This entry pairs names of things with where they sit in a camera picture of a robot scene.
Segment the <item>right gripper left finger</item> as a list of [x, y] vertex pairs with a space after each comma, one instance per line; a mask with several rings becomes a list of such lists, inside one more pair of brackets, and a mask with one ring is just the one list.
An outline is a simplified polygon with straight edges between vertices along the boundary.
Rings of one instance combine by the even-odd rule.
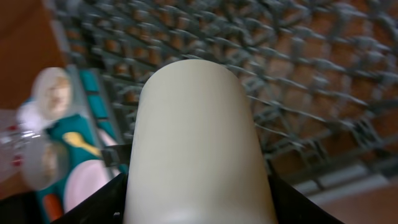
[[119, 174], [52, 224], [122, 224], [127, 174]]

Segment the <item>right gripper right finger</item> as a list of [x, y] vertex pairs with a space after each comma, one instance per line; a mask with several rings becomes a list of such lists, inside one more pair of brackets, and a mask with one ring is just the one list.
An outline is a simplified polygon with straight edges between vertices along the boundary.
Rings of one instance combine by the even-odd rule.
[[275, 175], [268, 176], [279, 224], [343, 224]]

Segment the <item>pink round plate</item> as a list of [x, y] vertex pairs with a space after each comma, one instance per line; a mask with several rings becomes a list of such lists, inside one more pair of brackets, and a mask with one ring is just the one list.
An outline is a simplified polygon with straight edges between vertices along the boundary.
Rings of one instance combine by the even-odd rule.
[[68, 176], [63, 194], [63, 209], [67, 213], [106, 185], [111, 177], [101, 160], [78, 164]]

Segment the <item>yellow plastic spoon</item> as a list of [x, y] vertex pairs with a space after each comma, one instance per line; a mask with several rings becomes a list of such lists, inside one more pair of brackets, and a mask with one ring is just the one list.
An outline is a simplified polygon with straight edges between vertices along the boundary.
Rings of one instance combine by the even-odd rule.
[[84, 149], [94, 156], [101, 157], [101, 152], [96, 147], [88, 144], [80, 133], [68, 132], [62, 136], [63, 140], [73, 147]]

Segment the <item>white paper cup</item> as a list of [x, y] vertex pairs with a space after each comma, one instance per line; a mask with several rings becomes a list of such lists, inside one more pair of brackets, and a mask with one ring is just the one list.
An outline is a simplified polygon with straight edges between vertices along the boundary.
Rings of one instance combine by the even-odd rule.
[[248, 99], [206, 60], [182, 60], [144, 85], [124, 223], [276, 223]]

